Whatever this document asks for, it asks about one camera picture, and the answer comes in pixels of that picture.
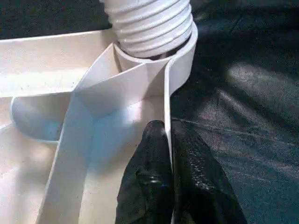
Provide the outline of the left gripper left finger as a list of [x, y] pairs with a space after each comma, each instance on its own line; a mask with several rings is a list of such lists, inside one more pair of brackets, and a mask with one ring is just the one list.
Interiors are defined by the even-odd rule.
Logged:
[[116, 223], [169, 224], [173, 175], [164, 123], [150, 121], [127, 164], [117, 196]]

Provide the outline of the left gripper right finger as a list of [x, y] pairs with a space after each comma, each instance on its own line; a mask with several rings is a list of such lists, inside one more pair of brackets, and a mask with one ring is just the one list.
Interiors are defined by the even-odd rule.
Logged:
[[175, 223], [245, 224], [233, 188], [192, 125], [172, 123]]

